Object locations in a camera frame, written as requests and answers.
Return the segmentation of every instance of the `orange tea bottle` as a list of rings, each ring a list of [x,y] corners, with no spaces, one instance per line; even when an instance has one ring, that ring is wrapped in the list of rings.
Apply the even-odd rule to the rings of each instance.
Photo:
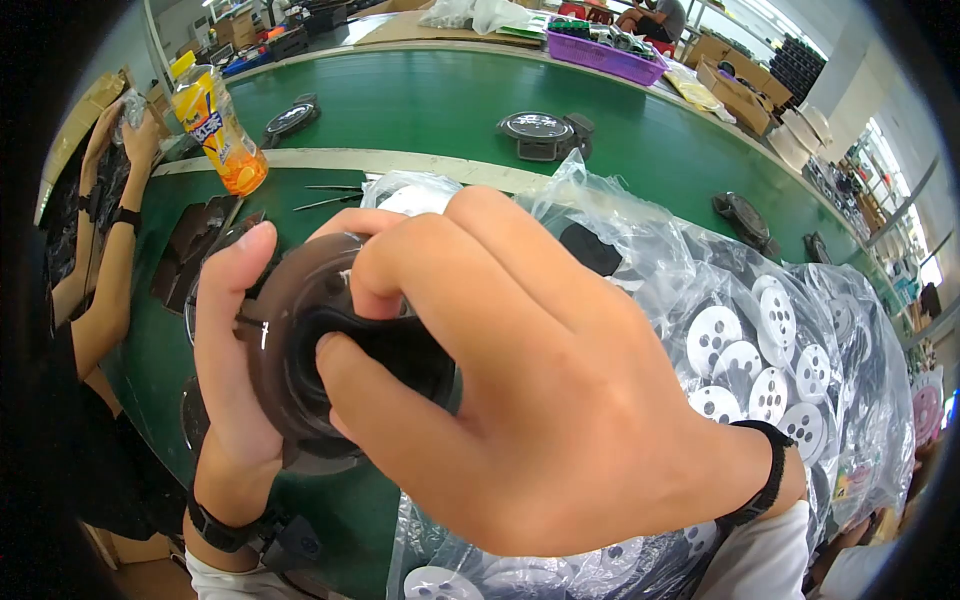
[[[267,158],[240,127],[216,68],[187,52],[170,67],[177,80],[172,103],[183,128],[204,147],[230,194],[247,196],[267,177]]]

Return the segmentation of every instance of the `white sleeve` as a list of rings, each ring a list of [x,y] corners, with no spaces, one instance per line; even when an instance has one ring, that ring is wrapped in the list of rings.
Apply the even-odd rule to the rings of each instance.
[[[724,540],[694,600],[804,600],[810,505],[800,500],[785,513],[737,527]]]
[[[228,573],[201,563],[187,550],[186,568],[190,571],[190,585],[197,592],[197,600],[299,600],[303,597],[262,566],[246,573]]]
[[[887,542],[841,550],[820,585],[820,593],[830,600],[856,600],[890,558],[894,546],[893,542]]]

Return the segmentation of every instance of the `purple basket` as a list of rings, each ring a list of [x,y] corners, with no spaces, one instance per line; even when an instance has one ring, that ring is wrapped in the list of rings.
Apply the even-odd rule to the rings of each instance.
[[[657,57],[656,62],[589,39],[555,34],[551,31],[546,32],[546,38],[551,58],[592,67],[635,84],[653,85],[670,68],[660,52],[653,47],[651,50]]]

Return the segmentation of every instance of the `gray shirt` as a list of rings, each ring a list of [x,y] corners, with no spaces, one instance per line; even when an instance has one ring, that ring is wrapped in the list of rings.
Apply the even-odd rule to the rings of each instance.
[[[680,34],[684,32],[684,25],[686,25],[686,11],[680,4],[680,0],[658,0],[654,10],[666,14],[661,25],[670,39],[674,41],[680,39]]]

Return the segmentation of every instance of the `man sitting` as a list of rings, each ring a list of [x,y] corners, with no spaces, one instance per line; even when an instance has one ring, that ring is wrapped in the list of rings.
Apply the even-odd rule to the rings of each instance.
[[[627,9],[616,25],[625,32],[636,36],[647,36],[649,39],[675,44],[684,32],[686,11],[680,0],[644,0],[650,11],[642,8],[634,0],[634,7]]]

